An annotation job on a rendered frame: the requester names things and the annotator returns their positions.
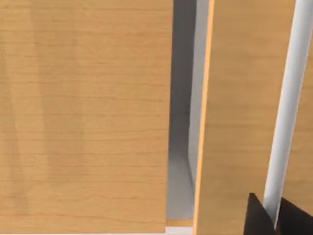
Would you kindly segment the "wooden cupboard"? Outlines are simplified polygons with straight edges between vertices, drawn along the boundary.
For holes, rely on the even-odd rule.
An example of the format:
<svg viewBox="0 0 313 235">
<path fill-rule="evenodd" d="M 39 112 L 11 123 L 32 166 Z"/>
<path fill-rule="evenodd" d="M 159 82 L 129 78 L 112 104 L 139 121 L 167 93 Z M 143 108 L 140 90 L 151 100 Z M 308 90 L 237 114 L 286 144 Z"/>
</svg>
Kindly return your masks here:
<svg viewBox="0 0 313 235">
<path fill-rule="evenodd" d="M 173 112 L 193 0 L 0 0 L 0 235 L 193 227 Z"/>
</svg>

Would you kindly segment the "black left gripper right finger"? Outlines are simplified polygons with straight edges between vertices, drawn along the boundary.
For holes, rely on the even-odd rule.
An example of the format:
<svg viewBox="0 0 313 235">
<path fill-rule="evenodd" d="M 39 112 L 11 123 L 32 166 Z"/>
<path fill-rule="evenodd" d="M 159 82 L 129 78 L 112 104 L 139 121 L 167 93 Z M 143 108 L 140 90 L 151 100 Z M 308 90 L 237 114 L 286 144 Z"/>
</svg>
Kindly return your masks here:
<svg viewBox="0 0 313 235">
<path fill-rule="evenodd" d="M 280 235 L 313 235 L 313 216 L 284 197 L 281 199 L 278 225 Z"/>
</svg>

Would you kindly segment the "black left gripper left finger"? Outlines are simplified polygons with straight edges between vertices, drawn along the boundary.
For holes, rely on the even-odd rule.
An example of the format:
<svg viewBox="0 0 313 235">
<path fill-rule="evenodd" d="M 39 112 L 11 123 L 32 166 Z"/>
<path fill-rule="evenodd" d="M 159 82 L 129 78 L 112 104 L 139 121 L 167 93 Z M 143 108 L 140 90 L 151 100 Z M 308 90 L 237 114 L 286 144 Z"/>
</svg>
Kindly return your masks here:
<svg viewBox="0 0 313 235">
<path fill-rule="evenodd" d="M 276 235 L 273 223 L 255 193 L 248 197 L 243 235 Z"/>
</svg>

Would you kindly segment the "long metal door handle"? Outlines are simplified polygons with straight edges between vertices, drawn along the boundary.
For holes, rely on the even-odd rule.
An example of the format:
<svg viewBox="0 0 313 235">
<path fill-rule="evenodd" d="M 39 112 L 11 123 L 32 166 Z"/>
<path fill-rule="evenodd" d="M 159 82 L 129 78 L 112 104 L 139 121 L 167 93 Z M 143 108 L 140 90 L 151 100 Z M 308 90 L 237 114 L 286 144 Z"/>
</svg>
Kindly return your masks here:
<svg viewBox="0 0 313 235">
<path fill-rule="evenodd" d="M 263 199 L 274 227 L 278 223 L 312 32 L 313 0 L 296 0 Z"/>
</svg>

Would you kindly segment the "wooden cupboard door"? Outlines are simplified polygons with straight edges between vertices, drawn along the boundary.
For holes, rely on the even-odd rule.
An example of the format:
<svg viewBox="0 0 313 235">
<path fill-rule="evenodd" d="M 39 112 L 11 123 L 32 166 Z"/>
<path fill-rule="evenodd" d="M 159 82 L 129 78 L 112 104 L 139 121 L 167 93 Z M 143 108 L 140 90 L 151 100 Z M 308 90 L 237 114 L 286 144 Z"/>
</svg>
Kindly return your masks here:
<svg viewBox="0 0 313 235">
<path fill-rule="evenodd" d="M 243 235 L 262 200 L 296 0 L 209 0 L 194 235 Z"/>
</svg>

